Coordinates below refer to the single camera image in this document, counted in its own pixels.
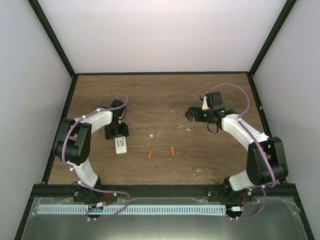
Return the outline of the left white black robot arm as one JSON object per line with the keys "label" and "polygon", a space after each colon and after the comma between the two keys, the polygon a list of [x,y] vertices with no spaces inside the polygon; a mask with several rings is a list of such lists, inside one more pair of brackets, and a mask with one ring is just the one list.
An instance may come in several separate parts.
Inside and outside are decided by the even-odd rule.
{"label": "left white black robot arm", "polygon": [[85,197],[91,202],[97,202],[101,196],[118,195],[117,191],[101,189],[100,177],[93,170],[89,155],[92,134],[102,128],[105,138],[114,141],[115,153],[127,153],[129,127],[123,119],[127,114],[128,101],[127,95],[118,95],[110,106],[98,107],[78,118],[64,118],[58,128],[54,155],[75,175],[78,185],[85,188]]}

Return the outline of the white remote control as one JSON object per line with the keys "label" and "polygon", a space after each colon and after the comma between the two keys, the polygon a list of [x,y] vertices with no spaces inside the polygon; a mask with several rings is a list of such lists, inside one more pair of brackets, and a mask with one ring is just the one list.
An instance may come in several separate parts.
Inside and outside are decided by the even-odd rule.
{"label": "white remote control", "polygon": [[126,143],[126,137],[115,137],[114,138],[115,143],[115,153],[117,155],[125,154],[127,153],[127,143]]}

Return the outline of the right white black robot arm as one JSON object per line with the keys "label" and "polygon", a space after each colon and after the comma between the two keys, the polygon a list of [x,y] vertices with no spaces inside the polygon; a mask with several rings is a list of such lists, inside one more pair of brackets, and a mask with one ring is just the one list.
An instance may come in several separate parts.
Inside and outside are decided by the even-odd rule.
{"label": "right white black robot arm", "polygon": [[200,97],[201,107],[189,107],[188,121],[215,124],[234,137],[247,151],[246,169],[229,177],[222,184],[223,198],[236,200],[245,189],[275,186],[288,174],[284,144],[279,137],[270,137],[246,123],[232,108],[226,108],[221,93],[216,91]]}

